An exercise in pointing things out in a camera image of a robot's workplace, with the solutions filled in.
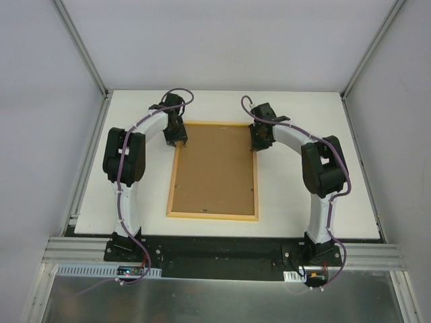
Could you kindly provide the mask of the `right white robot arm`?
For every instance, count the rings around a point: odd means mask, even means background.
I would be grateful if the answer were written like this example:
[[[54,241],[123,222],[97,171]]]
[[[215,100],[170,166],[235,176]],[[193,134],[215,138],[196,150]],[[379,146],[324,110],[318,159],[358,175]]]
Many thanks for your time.
[[[335,246],[332,225],[337,199],[352,189],[339,139],[318,137],[293,125],[288,117],[278,117],[268,103],[250,107],[245,112],[254,119],[248,126],[253,151],[278,142],[301,157],[302,179],[311,196],[303,257],[308,264],[319,265]]]

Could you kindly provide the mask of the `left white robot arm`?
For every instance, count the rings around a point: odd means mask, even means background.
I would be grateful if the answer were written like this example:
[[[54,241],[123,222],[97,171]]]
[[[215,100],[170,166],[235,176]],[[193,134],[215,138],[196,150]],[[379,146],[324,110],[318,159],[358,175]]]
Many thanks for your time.
[[[189,103],[169,91],[161,102],[149,107],[146,115],[129,129],[113,127],[108,132],[102,170],[107,175],[116,199],[116,225],[112,248],[129,262],[141,257],[141,225],[137,211],[137,187],[146,166],[146,144],[162,133],[168,146],[186,144],[188,137],[183,121]]]

